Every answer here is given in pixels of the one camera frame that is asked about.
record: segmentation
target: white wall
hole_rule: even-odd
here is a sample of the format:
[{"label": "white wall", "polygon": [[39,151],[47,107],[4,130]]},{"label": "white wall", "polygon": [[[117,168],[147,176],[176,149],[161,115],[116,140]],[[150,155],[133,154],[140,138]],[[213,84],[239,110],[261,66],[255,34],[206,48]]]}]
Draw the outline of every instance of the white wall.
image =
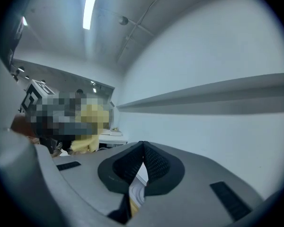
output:
[{"label": "white wall", "polygon": [[125,76],[119,104],[229,79],[284,72],[284,35],[257,0],[218,0],[168,27]]},{"label": "white wall", "polygon": [[120,86],[123,77],[122,72],[113,67],[81,61],[65,55],[50,54],[44,51],[16,50],[14,58],[91,78],[111,87]]},{"label": "white wall", "polygon": [[27,89],[28,85],[29,85],[29,80],[25,80],[23,78],[18,77],[18,82],[17,82],[18,86],[22,89],[25,90]]},{"label": "white wall", "polygon": [[[118,104],[184,88],[284,72],[284,33],[259,0],[215,0],[158,36],[125,75]],[[284,113],[121,113],[129,142],[148,140],[209,157],[264,198],[284,178]]]}]

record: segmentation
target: pixelated area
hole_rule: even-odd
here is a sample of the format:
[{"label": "pixelated area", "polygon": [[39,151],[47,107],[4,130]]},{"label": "pixelated area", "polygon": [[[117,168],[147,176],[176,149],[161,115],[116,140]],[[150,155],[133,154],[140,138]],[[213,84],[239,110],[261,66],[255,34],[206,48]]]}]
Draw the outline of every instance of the pixelated area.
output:
[{"label": "pixelated area", "polygon": [[91,94],[59,93],[38,99],[26,109],[37,136],[86,140],[109,127],[109,106]]}]

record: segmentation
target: person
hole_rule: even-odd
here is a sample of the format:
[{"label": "person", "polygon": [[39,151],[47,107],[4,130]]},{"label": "person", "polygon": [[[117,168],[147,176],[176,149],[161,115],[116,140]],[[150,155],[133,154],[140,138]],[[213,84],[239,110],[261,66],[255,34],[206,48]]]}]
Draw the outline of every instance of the person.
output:
[{"label": "person", "polygon": [[82,89],[78,89],[76,91],[76,95],[79,95],[79,96],[84,95],[83,90]]},{"label": "person", "polygon": [[16,70],[15,74],[12,74],[13,78],[16,80],[16,82],[18,82],[18,75],[19,75],[20,71]]},{"label": "person", "polygon": [[[81,99],[84,97],[84,92],[82,89],[78,89],[75,94],[75,111],[80,111],[81,109]],[[71,147],[71,140],[62,140],[62,149],[68,150]]]}]

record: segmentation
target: black vent grille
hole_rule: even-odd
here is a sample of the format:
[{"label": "black vent grille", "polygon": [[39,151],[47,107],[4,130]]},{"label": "black vent grille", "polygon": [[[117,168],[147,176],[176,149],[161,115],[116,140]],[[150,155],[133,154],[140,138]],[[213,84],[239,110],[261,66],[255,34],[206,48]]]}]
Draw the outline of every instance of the black vent grille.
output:
[{"label": "black vent grille", "polygon": [[144,164],[147,169],[149,183],[160,179],[169,172],[169,162],[148,146],[144,147]]},{"label": "black vent grille", "polygon": [[234,221],[243,218],[251,212],[251,209],[234,193],[234,191],[225,182],[213,183],[210,184],[210,187]]},{"label": "black vent grille", "polygon": [[69,163],[57,165],[57,168],[58,168],[59,171],[63,171],[63,170],[70,169],[70,168],[80,166],[80,165],[81,164],[78,161],[72,161],[72,162],[69,162]]},{"label": "black vent grille", "polygon": [[133,149],[113,163],[114,173],[130,185],[142,165],[143,155],[143,147]]}]

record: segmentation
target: black sign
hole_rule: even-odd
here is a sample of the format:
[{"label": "black sign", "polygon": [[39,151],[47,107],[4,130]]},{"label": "black sign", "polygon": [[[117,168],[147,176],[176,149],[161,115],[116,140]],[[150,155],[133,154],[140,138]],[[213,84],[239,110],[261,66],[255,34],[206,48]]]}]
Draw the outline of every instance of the black sign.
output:
[{"label": "black sign", "polygon": [[27,111],[28,107],[31,104],[34,104],[38,101],[38,99],[42,98],[40,93],[37,91],[37,89],[33,86],[30,85],[28,90],[27,90],[27,95],[24,98],[21,106],[23,107],[24,111]]},{"label": "black sign", "polygon": [[49,89],[44,83],[42,82],[37,82],[38,86],[42,88],[42,90],[47,94],[47,95],[53,95],[54,93]]}]

